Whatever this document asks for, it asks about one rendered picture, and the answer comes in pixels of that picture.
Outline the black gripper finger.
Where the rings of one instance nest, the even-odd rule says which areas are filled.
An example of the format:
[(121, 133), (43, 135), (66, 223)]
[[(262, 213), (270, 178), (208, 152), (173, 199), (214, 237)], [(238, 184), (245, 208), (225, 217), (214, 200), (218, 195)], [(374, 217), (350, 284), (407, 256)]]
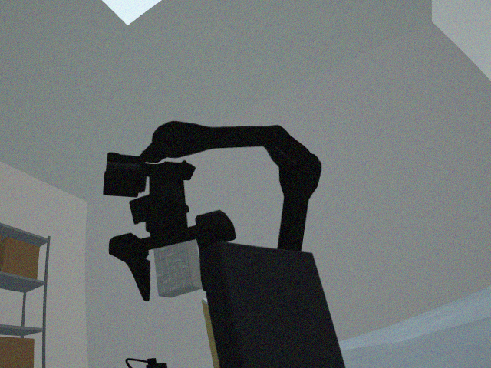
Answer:
[(116, 253), (121, 261), (127, 263), (144, 301), (150, 299), (150, 261), (129, 251)]
[[(217, 243), (218, 241), (226, 242), (226, 240), (217, 231), (211, 231), (211, 232), (206, 232), (206, 233), (202, 233), (199, 235), (195, 235), (195, 238), (197, 240), (199, 252), (202, 252), (204, 249), (208, 248), (212, 244)], [(201, 274), (201, 282), (202, 282), (203, 290), (206, 291), (204, 279), (203, 279), (202, 268), (201, 268), (200, 257), (199, 257), (199, 266), (200, 266), (200, 274)]]

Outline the black cable with plug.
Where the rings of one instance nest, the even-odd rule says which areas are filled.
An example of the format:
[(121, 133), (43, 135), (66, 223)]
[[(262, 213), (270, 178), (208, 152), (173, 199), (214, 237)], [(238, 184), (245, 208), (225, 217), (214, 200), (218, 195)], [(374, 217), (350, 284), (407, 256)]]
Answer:
[(128, 365), (129, 368), (132, 368), (132, 367), (128, 363), (128, 360), (148, 363), (147, 368), (167, 368), (166, 363), (157, 363), (156, 358), (151, 358), (151, 359), (148, 358), (147, 361), (146, 360), (138, 360), (138, 359), (134, 359), (134, 358), (126, 358), (125, 361), (126, 361), (126, 364)]

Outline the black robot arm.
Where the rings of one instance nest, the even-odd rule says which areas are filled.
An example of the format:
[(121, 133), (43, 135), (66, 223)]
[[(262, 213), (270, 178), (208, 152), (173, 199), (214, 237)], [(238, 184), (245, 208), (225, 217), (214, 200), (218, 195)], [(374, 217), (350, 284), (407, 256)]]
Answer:
[(156, 128), (152, 143), (140, 156), (107, 153), (103, 196), (137, 198), (145, 192), (149, 176), (149, 194), (129, 201), (134, 224), (170, 215), (184, 219), (183, 180), (190, 180), (196, 167), (186, 161), (149, 163), (213, 148), (249, 146), (264, 146), (279, 167), (284, 204), (277, 249), (302, 251), (308, 200), (318, 187), (321, 162), (279, 125), (212, 127), (167, 122)]

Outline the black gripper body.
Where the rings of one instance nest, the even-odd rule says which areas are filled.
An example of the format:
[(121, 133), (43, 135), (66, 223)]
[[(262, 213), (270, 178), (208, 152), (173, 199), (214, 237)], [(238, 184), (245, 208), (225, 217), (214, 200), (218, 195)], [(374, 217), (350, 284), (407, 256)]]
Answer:
[(184, 219), (174, 218), (173, 215), (170, 215), (146, 223), (146, 231), (150, 233), (150, 236), (142, 239), (132, 233), (114, 236), (109, 240), (109, 254), (116, 257), (116, 253), (131, 250), (147, 259), (150, 249), (191, 241), (196, 239), (195, 235), (211, 231), (217, 231), (226, 242), (236, 239), (233, 223), (221, 210), (197, 215), (195, 218), (196, 225), (188, 228), (186, 213), (189, 212), (189, 207), (185, 203), (185, 195), (183, 192), (181, 193)]

